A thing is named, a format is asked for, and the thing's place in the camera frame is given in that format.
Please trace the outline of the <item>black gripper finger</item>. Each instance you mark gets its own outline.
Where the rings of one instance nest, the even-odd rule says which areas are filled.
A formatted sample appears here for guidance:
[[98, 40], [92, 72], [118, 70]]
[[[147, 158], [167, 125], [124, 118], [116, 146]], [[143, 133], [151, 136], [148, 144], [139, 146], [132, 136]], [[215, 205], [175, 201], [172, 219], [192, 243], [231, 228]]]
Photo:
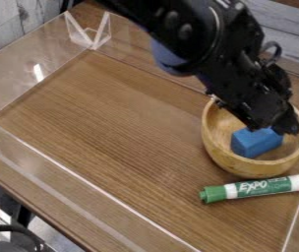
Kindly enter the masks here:
[[298, 116], [293, 106], [287, 107], [287, 110], [277, 118], [271, 124], [271, 129], [278, 135], [294, 135], [299, 134], [299, 121]]

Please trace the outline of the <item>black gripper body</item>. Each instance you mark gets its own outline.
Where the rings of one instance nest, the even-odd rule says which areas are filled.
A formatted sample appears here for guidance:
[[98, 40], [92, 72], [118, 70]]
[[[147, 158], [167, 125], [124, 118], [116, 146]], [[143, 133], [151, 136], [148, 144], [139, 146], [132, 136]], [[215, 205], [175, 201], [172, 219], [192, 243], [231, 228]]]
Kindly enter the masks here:
[[277, 61], [281, 50], [267, 58], [246, 50], [211, 55], [202, 64], [199, 80], [206, 93], [251, 130], [270, 127], [287, 110], [291, 82]]

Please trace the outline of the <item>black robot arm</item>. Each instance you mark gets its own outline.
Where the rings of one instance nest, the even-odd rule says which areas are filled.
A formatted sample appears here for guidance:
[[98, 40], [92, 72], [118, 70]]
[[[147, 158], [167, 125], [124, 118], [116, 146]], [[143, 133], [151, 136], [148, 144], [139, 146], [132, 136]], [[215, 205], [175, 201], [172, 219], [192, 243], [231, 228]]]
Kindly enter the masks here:
[[281, 45], [242, 0], [98, 0], [152, 38], [164, 71], [196, 77], [206, 93], [250, 128], [299, 133], [291, 82], [277, 65]]

